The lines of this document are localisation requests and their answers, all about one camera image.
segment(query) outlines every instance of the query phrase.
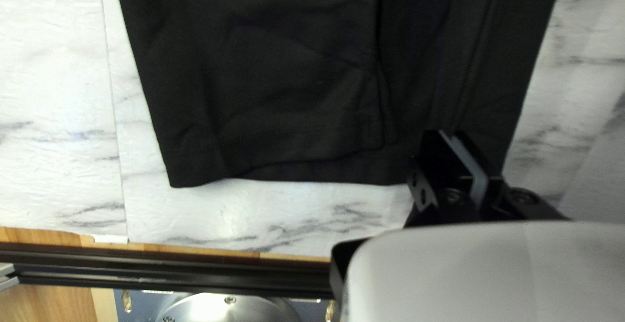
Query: metal plate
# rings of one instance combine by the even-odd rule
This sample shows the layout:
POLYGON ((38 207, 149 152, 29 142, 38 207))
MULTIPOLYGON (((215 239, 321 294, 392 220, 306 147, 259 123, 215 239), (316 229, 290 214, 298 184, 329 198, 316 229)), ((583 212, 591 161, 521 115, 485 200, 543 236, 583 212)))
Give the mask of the metal plate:
POLYGON ((200 293, 160 312, 156 322, 300 322, 279 298, 200 293))

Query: metal bolt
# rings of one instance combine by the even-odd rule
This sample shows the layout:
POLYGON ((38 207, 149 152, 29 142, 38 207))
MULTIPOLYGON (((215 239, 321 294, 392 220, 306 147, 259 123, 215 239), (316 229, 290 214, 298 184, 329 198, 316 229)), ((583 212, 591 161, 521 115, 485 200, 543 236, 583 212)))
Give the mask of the metal bolt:
POLYGON ((532 194, 518 189, 511 189, 509 196, 512 201, 521 205, 536 205, 538 203, 532 194))
POLYGON ((460 194, 453 190, 447 190, 447 194, 445 194, 445 198, 448 203, 455 204, 462 198, 460 194))

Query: marble surface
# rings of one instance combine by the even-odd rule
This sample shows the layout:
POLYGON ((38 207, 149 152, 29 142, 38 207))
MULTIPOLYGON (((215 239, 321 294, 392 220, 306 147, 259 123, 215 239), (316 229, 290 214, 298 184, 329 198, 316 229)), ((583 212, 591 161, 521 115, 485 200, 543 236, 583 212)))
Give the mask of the marble surface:
POLYGON ((126 235, 101 0, 0 0, 0 226, 126 235))
MULTIPOLYGON (((622 123, 616 105, 625 93, 623 28, 625 0, 556 2, 504 167, 512 185, 556 206, 579 187, 573 181, 590 151, 622 123)), ((615 170, 606 164, 604 171, 615 170)))
MULTIPOLYGON (((608 182, 596 219, 625 221, 624 11, 558 0, 506 162, 512 184, 573 217, 597 217, 587 194, 608 182)), ((0 37, 0 226, 327 256, 408 214, 403 185, 170 188, 119 0, 0 0, 0 37)))

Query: black metal bracket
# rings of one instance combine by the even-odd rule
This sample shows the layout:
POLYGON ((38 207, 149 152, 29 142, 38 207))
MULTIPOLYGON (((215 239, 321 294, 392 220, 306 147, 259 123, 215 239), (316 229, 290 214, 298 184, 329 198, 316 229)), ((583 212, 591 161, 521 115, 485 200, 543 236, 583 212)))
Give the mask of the black metal bracket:
POLYGON ((325 262, 0 243, 32 285, 332 298, 325 262))

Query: black fabric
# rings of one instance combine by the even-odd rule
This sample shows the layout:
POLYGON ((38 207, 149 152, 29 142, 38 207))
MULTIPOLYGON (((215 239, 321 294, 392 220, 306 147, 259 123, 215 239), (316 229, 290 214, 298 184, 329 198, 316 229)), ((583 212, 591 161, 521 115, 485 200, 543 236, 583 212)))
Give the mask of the black fabric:
MULTIPOLYGON (((525 62, 506 69, 520 78, 495 86, 474 77, 499 0, 120 0, 176 188, 232 176, 396 184, 428 127, 478 131, 502 162, 552 1, 540 0, 533 39, 511 43, 525 62), (509 110, 468 112, 492 91, 509 110)), ((497 37, 507 25, 520 24, 497 37)))

